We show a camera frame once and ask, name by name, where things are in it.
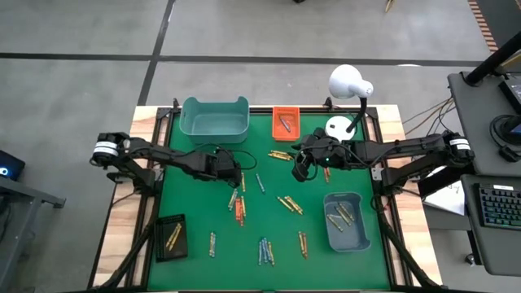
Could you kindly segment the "white gooseneck desk lamp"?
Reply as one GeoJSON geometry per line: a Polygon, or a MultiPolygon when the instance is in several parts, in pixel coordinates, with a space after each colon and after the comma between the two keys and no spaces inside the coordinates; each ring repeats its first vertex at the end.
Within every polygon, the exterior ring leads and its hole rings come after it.
{"type": "Polygon", "coordinates": [[[337,99],[358,97],[360,100],[360,110],[354,118],[333,116],[326,122],[325,131],[328,136],[341,142],[351,140],[355,135],[357,124],[366,115],[367,99],[373,94],[374,86],[361,76],[358,69],[343,64],[331,73],[329,91],[337,99]]]}

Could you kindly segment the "orange mesh basket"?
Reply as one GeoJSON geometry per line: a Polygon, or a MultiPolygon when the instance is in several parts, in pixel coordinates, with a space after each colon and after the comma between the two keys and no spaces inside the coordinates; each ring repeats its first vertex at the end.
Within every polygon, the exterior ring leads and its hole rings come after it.
{"type": "Polygon", "coordinates": [[[274,107],[272,115],[272,137],[280,142],[294,142],[300,137],[300,109],[298,107],[274,107]],[[279,117],[282,116],[291,127],[288,133],[279,117]]]}

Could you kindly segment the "green felt mat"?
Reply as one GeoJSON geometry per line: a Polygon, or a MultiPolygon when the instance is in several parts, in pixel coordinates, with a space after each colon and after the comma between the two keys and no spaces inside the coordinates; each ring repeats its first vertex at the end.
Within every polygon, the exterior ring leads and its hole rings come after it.
{"type": "Polygon", "coordinates": [[[243,226],[228,203],[232,189],[221,181],[199,181],[178,168],[165,175],[160,216],[184,214],[188,257],[153,262],[148,286],[152,290],[358,290],[388,289],[390,281],[376,213],[370,205],[372,186],[365,169],[333,170],[326,182],[322,170],[312,169],[313,180],[298,182],[290,161],[269,157],[289,151],[289,143],[272,137],[272,118],[253,115],[247,138],[232,150],[245,168],[247,215],[243,226]],[[261,193],[256,173],[265,187],[261,193]],[[323,200],[335,192],[361,196],[368,249],[337,252],[328,242],[323,200]],[[282,205],[288,203],[294,212],[282,205]],[[300,253],[298,232],[306,233],[308,254],[300,253]],[[215,257],[209,255],[215,233],[215,257]],[[258,242],[272,243],[275,266],[258,265],[258,242]]]}

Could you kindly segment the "black screen device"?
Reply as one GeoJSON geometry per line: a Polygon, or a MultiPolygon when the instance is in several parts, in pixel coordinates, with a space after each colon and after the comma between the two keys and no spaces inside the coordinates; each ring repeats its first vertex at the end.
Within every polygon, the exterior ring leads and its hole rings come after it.
{"type": "Polygon", "coordinates": [[[521,115],[521,79],[517,77],[504,77],[499,84],[499,89],[504,94],[507,102],[514,112],[521,115]]]}

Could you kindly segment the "black plastic tray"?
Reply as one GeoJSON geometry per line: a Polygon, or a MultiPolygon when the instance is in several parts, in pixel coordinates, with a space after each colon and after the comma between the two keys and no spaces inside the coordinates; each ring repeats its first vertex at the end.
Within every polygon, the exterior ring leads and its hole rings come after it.
{"type": "Polygon", "coordinates": [[[157,262],[165,262],[188,257],[188,243],[186,236],[186,217],[184,214],[161,217],[155,222],[155,258],[157,262]],[[181,223],[182,230],[172,251],[165,246],[170,234],[177,223],[181,223]]]}

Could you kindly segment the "black headphones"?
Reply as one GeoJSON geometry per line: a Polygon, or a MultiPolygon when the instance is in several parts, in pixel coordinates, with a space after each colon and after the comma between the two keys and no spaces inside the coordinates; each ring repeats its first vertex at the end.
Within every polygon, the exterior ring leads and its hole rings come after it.
{"type": "Polygon", "coordinates": [[[488,131],[500,157],[510,163],[521,160],[521,115],[496,116],[488,131]]]}

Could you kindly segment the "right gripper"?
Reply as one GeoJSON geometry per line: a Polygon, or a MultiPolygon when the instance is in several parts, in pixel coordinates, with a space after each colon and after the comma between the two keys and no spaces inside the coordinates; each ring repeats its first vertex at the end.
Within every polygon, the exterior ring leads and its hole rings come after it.
{"type": "Polygon", "coordinates": [[[293,156],[293,177],[299,182],[310,181],[309,167],[342,169],[346,166],[346,149],[336,138],[328,136],[323,128],[316,128],[312,134],[303,136],[293,145],[296,153],[293,156]]]}

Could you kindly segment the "black box with blue light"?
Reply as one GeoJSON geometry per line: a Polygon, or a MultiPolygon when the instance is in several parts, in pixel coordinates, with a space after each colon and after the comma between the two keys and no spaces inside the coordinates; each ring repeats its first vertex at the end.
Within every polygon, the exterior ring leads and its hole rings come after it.
{"type": "Polygon", "coordinates": [[[0,176],[17,181],[23,172],[25,162],[0,150],[0,176]]]}

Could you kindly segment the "grey keyboard shelf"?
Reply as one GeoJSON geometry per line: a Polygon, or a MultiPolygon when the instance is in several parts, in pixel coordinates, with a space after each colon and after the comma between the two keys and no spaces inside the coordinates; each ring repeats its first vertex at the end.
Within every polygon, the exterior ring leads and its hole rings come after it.
{"type": "Polygon", "coordinates": [[[492,275],[521,277],[521,230],[482,226],[479,219],[478,193],[475,184],[513,186],[521,190],[521,178],[463,175],[462,187],[466,212],[475,245],[475,261],[492,275]]]}

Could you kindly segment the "grey side table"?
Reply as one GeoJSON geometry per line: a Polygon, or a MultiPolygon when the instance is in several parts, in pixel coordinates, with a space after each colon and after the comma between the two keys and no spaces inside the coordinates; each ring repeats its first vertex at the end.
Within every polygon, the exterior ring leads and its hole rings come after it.
{"type": "Polygon", "coordinates": [[[5,293],[39,208],[43,203],[63,208],[66,200],[5,177],[0,177],[0,199],[5,199],[11,207],[10,211],[6,209],[4,220],[0,216],[0,293],[5,293]]]}

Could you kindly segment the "grey desk top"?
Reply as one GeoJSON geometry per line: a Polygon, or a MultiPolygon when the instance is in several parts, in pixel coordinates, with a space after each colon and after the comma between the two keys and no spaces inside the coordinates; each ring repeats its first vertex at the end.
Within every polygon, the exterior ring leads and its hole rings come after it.
{"type": "Polygon", "coordinates": [[[451,95],[466,139],[475,153],[475,172],[497,177],[521,177],[521,160],[509,163],[499,155],[499,146],[489,134],[490,122],[515,111],[500,90],[501,77],[485,77],[477,86],[468,85],[461,73],[448,75],[451,95]]]}

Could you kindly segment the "small blue-grey plastic bin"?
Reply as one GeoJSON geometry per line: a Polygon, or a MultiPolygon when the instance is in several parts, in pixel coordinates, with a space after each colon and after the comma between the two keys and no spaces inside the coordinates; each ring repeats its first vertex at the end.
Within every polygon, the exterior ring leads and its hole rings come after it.
{"type": "Polygon", "coordinates": [[[323,200],[323,210],[326,221],[326,232],[330,247],[337,252],[364,251],[371,245],[367,238],[363,214],[361,211],[361,196],[353,192],[330,193],[323,200]],[[335,206],[342,203],[353,215],[355,221],[351,221],[351,226],[347,226],[342,218],[339,223],[344,231],[338,231],[327,219],[327,214],[339,216],[335,206]]]}

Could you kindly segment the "black pole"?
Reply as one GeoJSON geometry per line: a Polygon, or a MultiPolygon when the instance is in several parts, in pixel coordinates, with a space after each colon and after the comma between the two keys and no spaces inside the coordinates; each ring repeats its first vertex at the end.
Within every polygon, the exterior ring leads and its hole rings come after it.
{"type": "Polygon", "coordinates": [[[477,68],[468,74],[462,74],[463,80],[470,86],[478,86],[488,75],[498,68],[505,69],[521,62],[521,30],[509,41],[491,54],[477,68]]]}

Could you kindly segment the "black support bar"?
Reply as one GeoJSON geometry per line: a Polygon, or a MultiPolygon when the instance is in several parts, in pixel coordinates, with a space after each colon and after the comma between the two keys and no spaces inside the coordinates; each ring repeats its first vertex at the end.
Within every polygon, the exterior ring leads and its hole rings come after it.
{"type": "Polygon", "coordinates": [[[464,168],[444,167],[439,172],[425,177],[418,182],[419,194],[424,199],[438,190],[459,181],[461,175],[473,172],[474,169],[471,165],[464,168]]]}

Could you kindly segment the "backlit black keyboard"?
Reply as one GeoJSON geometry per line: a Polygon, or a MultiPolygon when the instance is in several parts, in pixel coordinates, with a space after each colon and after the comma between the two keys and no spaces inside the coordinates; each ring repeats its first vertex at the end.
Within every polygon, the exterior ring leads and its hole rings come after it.
{"type": "Polygon", "coordinates": [[[521,230],[521,190],[513,186],[475,184],[482,226],[521,230]]]}

